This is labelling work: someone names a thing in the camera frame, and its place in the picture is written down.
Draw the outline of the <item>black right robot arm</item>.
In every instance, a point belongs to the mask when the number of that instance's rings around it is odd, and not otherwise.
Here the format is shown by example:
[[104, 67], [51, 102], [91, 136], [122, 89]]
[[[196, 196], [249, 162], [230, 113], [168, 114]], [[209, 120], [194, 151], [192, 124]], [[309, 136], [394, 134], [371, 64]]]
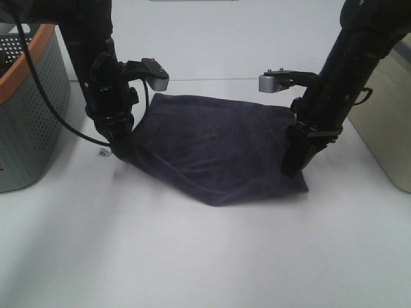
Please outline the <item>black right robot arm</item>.
[[410, 1], [345, 1], [341, 31], [316, 80], [290, 107], [281, 172], [290, 178], [342, 132], [342, 123], [379, 61], [410, 33]]

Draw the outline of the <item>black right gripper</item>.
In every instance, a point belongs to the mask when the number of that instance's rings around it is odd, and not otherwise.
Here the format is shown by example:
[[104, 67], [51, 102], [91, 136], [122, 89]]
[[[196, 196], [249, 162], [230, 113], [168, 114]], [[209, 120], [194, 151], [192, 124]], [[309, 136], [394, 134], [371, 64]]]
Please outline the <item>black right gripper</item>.
[[283, 157], [281, 172], [295, 178], [330, 142], [335, 143], [342, 127], [329, 129], [304, 121], [297, 121], [286, 129], [288, 147]]

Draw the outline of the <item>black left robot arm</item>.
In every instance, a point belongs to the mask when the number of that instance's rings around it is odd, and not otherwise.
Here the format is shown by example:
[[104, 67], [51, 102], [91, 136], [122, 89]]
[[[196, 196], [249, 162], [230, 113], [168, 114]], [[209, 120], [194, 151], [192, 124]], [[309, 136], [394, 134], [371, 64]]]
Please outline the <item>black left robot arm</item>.
[[1, 1], [1, 22], [56, 24], [98, 133], [123, 160], [133, 154], [132, 107], [137, 92], [118, 77], [111, 1]]

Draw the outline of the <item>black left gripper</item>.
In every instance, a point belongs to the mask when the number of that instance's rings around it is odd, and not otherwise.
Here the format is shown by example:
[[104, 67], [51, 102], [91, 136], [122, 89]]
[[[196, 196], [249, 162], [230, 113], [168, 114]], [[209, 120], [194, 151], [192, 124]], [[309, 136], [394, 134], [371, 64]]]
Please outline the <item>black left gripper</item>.
[[107, 140], [112, 154], [123, 162], [128, 162], [134, 154], [134, 145], [129, 136], [134, 125], [132, 109], [98, 113], [87, 107], [85, 111], [97, 132]]

